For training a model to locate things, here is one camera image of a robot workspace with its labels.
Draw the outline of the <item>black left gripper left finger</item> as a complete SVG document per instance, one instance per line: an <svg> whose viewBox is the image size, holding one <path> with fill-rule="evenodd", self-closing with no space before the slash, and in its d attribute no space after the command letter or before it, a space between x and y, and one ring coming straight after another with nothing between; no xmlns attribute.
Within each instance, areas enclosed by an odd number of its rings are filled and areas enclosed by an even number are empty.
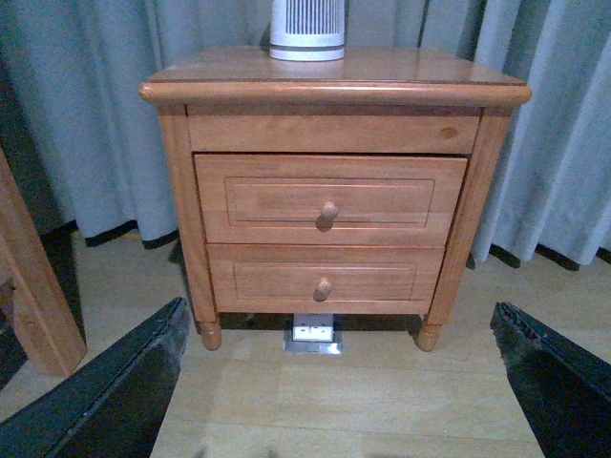
<svg viewBox="0 0 611 458"><path fill-rule="evenodd" d="M1 425L4 457L148 457L190 328L175 298Z"/></svg>

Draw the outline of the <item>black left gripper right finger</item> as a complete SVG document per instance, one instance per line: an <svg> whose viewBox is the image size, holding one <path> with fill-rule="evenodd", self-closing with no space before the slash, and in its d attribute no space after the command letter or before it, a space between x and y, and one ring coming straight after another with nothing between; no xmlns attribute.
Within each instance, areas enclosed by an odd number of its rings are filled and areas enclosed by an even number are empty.
<svg viewBox="0 0 611 458"><path fill-rule="evenodd" d="M546 457L610 455L610 364L509 302L491 319L516 399Z"/></svg>

